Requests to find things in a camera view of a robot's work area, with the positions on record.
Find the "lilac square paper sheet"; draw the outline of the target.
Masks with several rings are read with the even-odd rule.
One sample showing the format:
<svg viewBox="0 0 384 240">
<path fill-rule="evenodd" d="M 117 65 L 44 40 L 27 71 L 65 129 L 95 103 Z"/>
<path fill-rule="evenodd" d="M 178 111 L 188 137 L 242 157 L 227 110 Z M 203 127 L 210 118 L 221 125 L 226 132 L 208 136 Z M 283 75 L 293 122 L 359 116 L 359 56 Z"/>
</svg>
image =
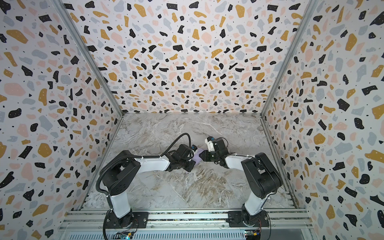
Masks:
<svg viewBox="0 0 384 240">
<path fill-rule="evenodd" d="M 199 154 L 200 154 L 202 151 L 203 151 L 203 149 L 201 149 L 201 148 L 197 148 L 197 149 L 195 150 L 195 153 L 194 153 L 194 156 L 193 156 L 192 160 L 196 162 L 196 165 L 198 165 L 200 162 L 202 162 L 201 159 L 200 159 L 200 157 L 199 157 Z"/>
</svg>

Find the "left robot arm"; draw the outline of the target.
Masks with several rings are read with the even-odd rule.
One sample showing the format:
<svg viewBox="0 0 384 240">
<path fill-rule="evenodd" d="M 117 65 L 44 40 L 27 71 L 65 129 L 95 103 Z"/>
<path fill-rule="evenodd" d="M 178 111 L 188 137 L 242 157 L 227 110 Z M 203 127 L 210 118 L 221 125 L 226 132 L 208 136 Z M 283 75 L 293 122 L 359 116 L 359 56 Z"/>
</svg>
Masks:
<svg viewBox="0 0 384 240">
<path fill-rule="evenodd" d="M 120 220 L 132 214 L 127 190 L 137 174 L 178 169 L 191 172 L 196 164 L 193 160 L 196 150 L 196 146 L 181 144 L 176 150 L 167 150 L 158 156 L 138 156 L 123 151 L 103 167 L 95 188 L 106 195 L 110 210 Z"/>
</svg>

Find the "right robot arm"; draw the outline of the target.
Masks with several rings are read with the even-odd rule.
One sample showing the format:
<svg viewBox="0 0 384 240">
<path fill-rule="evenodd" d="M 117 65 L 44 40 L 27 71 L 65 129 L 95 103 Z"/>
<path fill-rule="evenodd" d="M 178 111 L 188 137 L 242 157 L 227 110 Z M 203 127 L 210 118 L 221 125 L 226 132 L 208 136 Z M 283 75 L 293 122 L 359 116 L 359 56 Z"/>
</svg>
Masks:
<svg viewBox="0 0 384 240">
<path fill-rule="evenodd" d="M 268 198 L 282 186 L 281 176 L 268 156 L 265 153 L 251 156 L 230 152 L 224 138 L 208 137 L 205 143 L 207 149 L 197 148 L 193 159 L 243 171 L 251 189 L 244 209 L 248 216 L 259 214 Z"/>
</svg>

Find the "right circuit board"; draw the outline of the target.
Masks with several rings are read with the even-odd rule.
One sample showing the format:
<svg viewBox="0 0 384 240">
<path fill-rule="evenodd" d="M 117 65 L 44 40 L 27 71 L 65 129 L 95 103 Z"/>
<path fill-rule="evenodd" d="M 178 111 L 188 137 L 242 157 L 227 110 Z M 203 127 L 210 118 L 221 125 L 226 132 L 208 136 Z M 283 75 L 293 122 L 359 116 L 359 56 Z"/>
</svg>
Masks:
<svg viewBox="0 0 384 240">
<path fill-rule="evenodd" d="M 245 231 L 246 240 L 260 240 L 261 239 L 261 230 L 249 230 Z"/>
</svg>

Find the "circuit board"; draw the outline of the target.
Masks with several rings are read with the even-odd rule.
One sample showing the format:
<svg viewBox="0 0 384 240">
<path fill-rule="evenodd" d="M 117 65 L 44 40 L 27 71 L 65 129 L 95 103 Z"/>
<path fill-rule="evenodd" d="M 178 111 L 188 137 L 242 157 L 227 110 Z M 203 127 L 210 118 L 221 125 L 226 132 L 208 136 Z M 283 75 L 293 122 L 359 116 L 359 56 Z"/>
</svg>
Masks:
<svg viewBox="0 0 384 240">
<path fill-rule="evenodd" d="M 134 232 L 129 231 L 117 232 L 113 235 L 113 240 L 132 240 L 134 234 Z"/>
<path fill-rule="evenodd" d="M 261 230 L 249 230 L 245 231 L 246 240 L 260 240 L 261 239 Z"/>
</svg>

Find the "left circuit board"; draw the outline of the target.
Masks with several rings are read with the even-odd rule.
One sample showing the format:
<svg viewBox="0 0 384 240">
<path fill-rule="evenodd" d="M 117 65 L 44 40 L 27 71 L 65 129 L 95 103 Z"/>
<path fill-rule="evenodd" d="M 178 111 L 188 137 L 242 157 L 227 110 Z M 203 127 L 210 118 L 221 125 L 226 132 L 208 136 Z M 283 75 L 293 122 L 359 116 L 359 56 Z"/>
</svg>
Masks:
<svg viewBox="0 0 384 240">
<path fill-rule="evenodd" d="M 134 234 L 134 232 L 129 231 L 117 232 L 113 235 L 113 240 L 132 240 Z"/>
</svg>

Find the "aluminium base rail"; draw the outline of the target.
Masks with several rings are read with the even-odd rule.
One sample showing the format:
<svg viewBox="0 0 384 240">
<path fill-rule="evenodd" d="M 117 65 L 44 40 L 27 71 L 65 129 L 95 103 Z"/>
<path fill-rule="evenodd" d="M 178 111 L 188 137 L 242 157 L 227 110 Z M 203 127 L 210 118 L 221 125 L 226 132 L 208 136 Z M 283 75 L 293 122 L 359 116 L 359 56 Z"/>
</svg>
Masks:
<svg viewBox="0 0 384 240">
<path fill-rule="evenodd" d="M 145 229 L 103 229 L 106 211 L 71 211 L 59 228 L 59 240 L 113 240 L 117 232 L 134 232 L 133 240 L 245 240 L 245 231 L 261 230 L 261 240 L 315 240 L 304 209 L 266 209 L 269 227 L 231 228 L 226 222 L 235 209 L 154 209 Z"/>
</svg>

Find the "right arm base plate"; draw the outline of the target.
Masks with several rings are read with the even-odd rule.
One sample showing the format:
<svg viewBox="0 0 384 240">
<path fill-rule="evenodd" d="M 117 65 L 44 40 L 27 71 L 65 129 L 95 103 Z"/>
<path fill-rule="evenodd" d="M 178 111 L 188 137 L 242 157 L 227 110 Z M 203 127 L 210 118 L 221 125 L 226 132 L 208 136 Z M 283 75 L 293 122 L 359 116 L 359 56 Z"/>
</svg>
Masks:
<svg viewBox="0 0 384 240">
<path fill-rule="evenodd" d="M 270 226 L 269 217 L 264 210 L 254 216 L 249 215 L 247 211 L 229 211 L 226 222 L 229 223 L 231 228 Z"/>
</svg>

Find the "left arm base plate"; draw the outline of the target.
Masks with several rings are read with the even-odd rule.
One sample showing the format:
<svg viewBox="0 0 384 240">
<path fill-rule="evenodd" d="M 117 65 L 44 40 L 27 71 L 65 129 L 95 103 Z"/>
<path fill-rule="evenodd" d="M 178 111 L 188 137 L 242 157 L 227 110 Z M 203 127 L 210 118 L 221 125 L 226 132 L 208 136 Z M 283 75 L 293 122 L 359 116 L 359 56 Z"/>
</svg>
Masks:
<svg viewBox="0 0 384 240">
<path fill-rule="evenodd" d="M 148 219 L 148 212 L 130 211 L 127 215 L 118 218 L 113 211 L 108 211 L 103 229 L 145 229 Z"/>
</svg>

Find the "right aluminium corner post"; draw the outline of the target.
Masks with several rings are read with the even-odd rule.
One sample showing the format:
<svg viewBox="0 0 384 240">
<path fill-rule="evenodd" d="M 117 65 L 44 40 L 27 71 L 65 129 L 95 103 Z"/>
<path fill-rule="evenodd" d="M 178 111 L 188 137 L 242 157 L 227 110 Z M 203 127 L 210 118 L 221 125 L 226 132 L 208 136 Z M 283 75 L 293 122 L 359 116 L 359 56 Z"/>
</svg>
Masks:
<svg viewBox="0 0 384 240">
<path fill-rule="evenodd" d="M 308 6 L 304 12 L 304 15 L 303 15 L 303 19 L 301 20 L 301 22 L 298 26 L 298 30 L 297 30 L 297 32 L 293 38 L 293 41 L 292 41 L 292 43 L 288 49 L 288 52 L 284 58 L 282 66 L 281 66 L 279 73 L 277 75 L 277 78 L 276 78 L 273 86 L 271 87 L 271 91 L 268 95 L 266 103 L 265 103 L 265 105 L 262 109 L 262 112 L 260 114 L 262 119 L 267 115 L 268 108 L 272 104 L 272 101 L 274 99 L 274 94 L 278 91 L 278 87 L 283 81 L 284 75 L 286 74 L 288 66 L 289 66 L 292 58 L 294 57 L 294 54 L 295 54 L 297 47 L 298 47 L 298 45 L 299 45 L 299 43 L 303 37 L 303 34 L 304 34 L 306 27 L 307 27 L 307 24 L 310 20 L 310 17 L 313 15 L 313 13 L 317 7 L 318 2 L 319 2 L 318 0 L 310 0 L 309 1 L 309 4 L 308 4 Z"/>
</svg>

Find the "aluminium corner post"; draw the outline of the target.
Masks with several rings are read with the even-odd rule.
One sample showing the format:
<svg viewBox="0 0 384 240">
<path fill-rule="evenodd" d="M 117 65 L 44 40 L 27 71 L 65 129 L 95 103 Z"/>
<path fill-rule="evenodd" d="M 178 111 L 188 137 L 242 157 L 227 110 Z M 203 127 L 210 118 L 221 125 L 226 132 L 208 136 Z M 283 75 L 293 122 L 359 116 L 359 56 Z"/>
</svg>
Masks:
<svg viewBox="0 0 384 240">
<path fill-rule="evenodd" d="M 301 20 L 301 22 L 298 26 L 298 30 L 297 30 L 297 32 L 293 38 L 293 41 L 292 41 L 292 43 L 288 49 L 288 52 L 284 58 L 282 66 L 281 66 L 279 73 L 277 75 L 277 78 L 276 78 L 273 86 L 271 87 L 271 91 L 268 95 L 266 103 L 265 103 L 265 105 L 262 109 L 262 112 L 260 114 L 262 119 L 267 115 L 268 108 L 272 104 L 272 101 L 274 99 L 274 94 L 278 91 L 278 87 L 283 81 L 284 75 L 286 74 L 288 66 L 289 66 L 292 58 L 294 57 L 294 54 L 295 54 L 297 47 L 298 47 L 298 45 L 299 45 L 299 43 L 303 37 L 303 34 L 304 34 L 306 27 L 307 27 L 307 24 L 310 20 L 310 17 L 313 15 L 313 13 L 317 7 L 318 2 L 319 2 L 318 0 L 310 0 L 309 1 L 309 4 L 308 4 L 308 6 L 304 12 L 304 15 L 303 15 L 303 19 Z"/>
<path fill-rule="evenodd" d="M 98 68 L 97 64 L 95 63 L 93 57 L 91 56 L 91 54 L 90 54 L 90 52 L 89 52 L 89 50 L 87 48 L 87 45 L 82 40 L 81 34 L 77 30 L 73 20 L 70 17 L 70 14 L 67 12 L 67 10 L 66 10 L 66 8 L 64 6 L 63 1 L 52 1 L 52 3 L 53 3 L 53 6 L 54 6 L 55 10 L 57 11 L 59 16 L 63 20 L 64 24 L 66 25 L 69 33 L 72 35 L 73 40 L 77 44 L 80 52 L 84 56 L 84 58 L 85 58 L 86 62 L 88 63 L 90 69 L 96 75 L 99 83 L 103 87 L 103 90 L 104 90 L 106 96 L 108 97 L 108 99 L 110 100 L 111 105 L 115 108 L 115 110 L 118 113 L 118 115 L 120 116 L 120 118 L 122 118 L 124 116 L 123 111 L 120 109 L 117 100 L 113 96 L 112 91 L 110 90 L 107 82 L 105 81 L 104 76 L 102 75 L 100 69 Z"/>
</svg>

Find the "left aluminium corner post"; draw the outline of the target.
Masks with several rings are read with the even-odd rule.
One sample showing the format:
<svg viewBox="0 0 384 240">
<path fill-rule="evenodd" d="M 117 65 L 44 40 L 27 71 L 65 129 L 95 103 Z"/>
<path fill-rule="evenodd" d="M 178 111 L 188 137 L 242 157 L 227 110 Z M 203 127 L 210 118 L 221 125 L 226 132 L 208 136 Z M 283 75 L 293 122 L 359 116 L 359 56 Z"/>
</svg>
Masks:
<svg viewBox="0 0 384 240">
<path fill-rule="evenodd" d="M 90 52 L 89 52 L 89 50 L 87 48 L 87 45 L 82 40 L 81 34 L 77 30 L 73 20 L 70 17 L 70 14 L 67 12 L 67 10 L 66 10 L 66 8 L 64 6 L 63 1 L 52 1 L 52 3 L 53 3 L 53 6 L 54 6 L 55 10 L 57 11 L 59 16 L 63 20 L 64 24 L 66 25 L 69 33 L 72 35 L 73 40 L 77 44 L 80 52 L 84 56 L 84 58 L 85 58 L 86 62 L 88 63 L 90 69 L 96 75 L 99 83 L 103 87 L 103 90 L 104 90 L 106 96 L 108 97 L 108 99 L 110 100 L 111 105 L 115 108 L 115 110 L 118 113 L 118 115 L 120 116 L 120 118 L 122 118 L 124 116 L 123 111 L 120 109 L 117 100 L 113 96 L 112 91 L 110 90 L 107 82 L 105 81 L 104 76 L 102 75 L 100 69 L 98 68 L 97 64 L 95 63 L 93 57 L 91 56 L 91 54 L 90 54 Z"/>
</svg>

